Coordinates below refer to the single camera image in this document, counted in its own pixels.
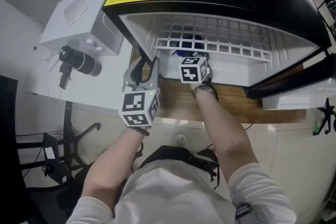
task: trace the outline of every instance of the desk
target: desk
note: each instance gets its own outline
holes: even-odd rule
[[[117,56],[97,56],[102,71],[97,77],[85,75],[75,70],[65,90],[59,87],[62,62],[49,72],[49,65],[39,60],[28,73],[27,90],[65,101],[94,105],[108,109],[118,109],[121,99],[123,75],[130,64],[132,46],[123,38]]]

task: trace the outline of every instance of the wooden floor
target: wooden floor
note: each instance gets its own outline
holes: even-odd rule
[[[144,68],[143,79],[148,76]],[[189,84],[161,79],[160,108],[156,116],[177,120],[202,121],[201,114],[190,91]],[[240,123],[295,123],[306,120],[305,110],[266,111],[261,100],[246,98],[242,87],[215,85],[219,103]]]

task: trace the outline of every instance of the white wall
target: white wall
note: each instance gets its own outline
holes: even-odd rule
[[[65,102],[33,95],[26,91],[27,73],[46,52],[34,50],[43,29],[5,0],[0,0],[0,75],[18,80],[16,96],[16,134],[40,133],[63,129]],[[19,137],[17,141],[41,141],[41,136]],[[21,163],[33,162],[39,149],[19,150]],[[38,160],[43,160],[43,153]],[[25,178],[27,187],[52,186],[41,168],[32,169]]]

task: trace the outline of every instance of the white wire shelf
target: white wire shelf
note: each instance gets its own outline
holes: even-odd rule
[[[190,15],[162,15],[156,48],[227,54],[272,62],[268,29]]]

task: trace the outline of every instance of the black stand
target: black stand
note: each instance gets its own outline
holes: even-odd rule
[[[59,157],[59,162],[64,161],[64,163],[59,163],[60,165],[65,165],[69,173],[66,175],[67,179],[71,177],[71,171],[77,170],[79,168],[85,167],[87,164],[85,164],[81,158],[78,155],[77,149],[78,149],[78,142],[88,133],[90,133],[93,129],[97,128],[99,130],[101,128],[100,123],[94,123],[90,127],[88,127],[84,132],[82,132],[80,135],[75,136],[75,133],[72,129],[72,123],[71,123],[71,110],[72,110],[72,102],[66,102],[66,109],[64,114],[64,138],[62,140],[57,141],[56,148],[58,149],[58,145],[63,145],[64,147],[64,156]],[[32,143],[16,143],[17,149],[24,149],[24,148],[36,148],[36,147],[44,147],[45,141],[42,142],[32,142]],[[72,160],[75,160],[77,162],[77,165],[71,165]],[[40,161],[40,162],[34,162],[34,163],[27,163],[27,164],[21,164],[20,168],[21,170],[36,168],[39,166],[46,165],[46,161]]]
[[[327,100],[325,101],[325,107],[326,108],[318,108],[318,110],[320,110],[320,111],[322,111],[324,113],[324,119],[323,119],[323,121],[321,123],[321,126],[320,126],[318,132],[314,131],[313,135],[319,135],[327,122],[328,122],[328,130],[325,131],[324,133],[325,134],[329,134],[330,133],[330,129],[331,129],[331,115],[334,115],[336,117],[336,114],[333,111],[335,107],[333,105],[331,106],[329,104],[329,98],[327,98]]]

